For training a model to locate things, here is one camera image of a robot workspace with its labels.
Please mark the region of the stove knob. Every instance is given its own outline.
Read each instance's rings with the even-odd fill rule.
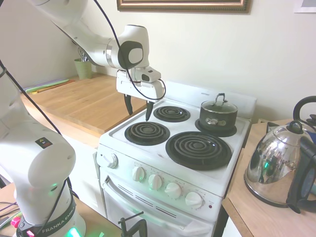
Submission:
[[[103,155],[103,159],[108,168],[114,169],[118,164],[118,157],[112,153],[110,156]]]
[[[171,198],[178,198],[181,195],[181,188],[176,183],[170,183],[164,192]]]
[[[145,177],[145,171],[142,167],[135,167],[132,171],[133,180],[136,182],[141,182]]]
[[[186,205],[193,207],[195,209],[201,207],[203,204],[203,199],[201,196],[195,192],[190,192],[186,196]]]
[[[152,174],[149,176],[148,183],[151,190],[158,190],[162,186],[162,180],[157,174]]]

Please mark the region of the small coil burner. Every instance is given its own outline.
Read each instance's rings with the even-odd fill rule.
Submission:
[[[232,157],[230,147],[222,139],[202,132],[182,132],[166,144],[170,158],[195,170],[212,170],[227,165]]]
[[[142,146],[163,143],[169,136],[169,129],[156,122],[135,123],[125,131],[125,137],[128,141]]]
[[[190,118],[190,112],[176,106],[163,106],[155,109],[154,116],[166,122],[183,122]]]
[[[195,125],[196,125],[196,128],[200,130],[201,132],[209,134],[209,135],[213,135],[216,137],[230,137],[230,136],[234,136],[237,133],[236,126],[234,126],[232,129],[229,129],[229,130],[212,131],[212,130],[208,130],[202,127],[201,123],[199,122],[199,119],[196,120]]]

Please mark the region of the utensil holder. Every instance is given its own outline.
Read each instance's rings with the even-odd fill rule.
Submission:
[[[82,62],[80,58],[75,59],[75,66],[80,80],[92,78],[92,68],[90,62]]]

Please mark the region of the oven door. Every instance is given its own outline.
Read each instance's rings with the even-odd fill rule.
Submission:
[[[147,221],[148,237],[210,237],[214,225],[179,209],[150,199],[110,177],[102,185],[108,219],[120,227],[120,219],[139,212],[126,222],[129,230],[141,219]]]

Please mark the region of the picture frame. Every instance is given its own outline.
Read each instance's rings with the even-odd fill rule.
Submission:
[[[248,13],[251,0],[117,0],[119,11]]]
[[[313,13],[316,12],[316,0],[295,0],[295,13]]]

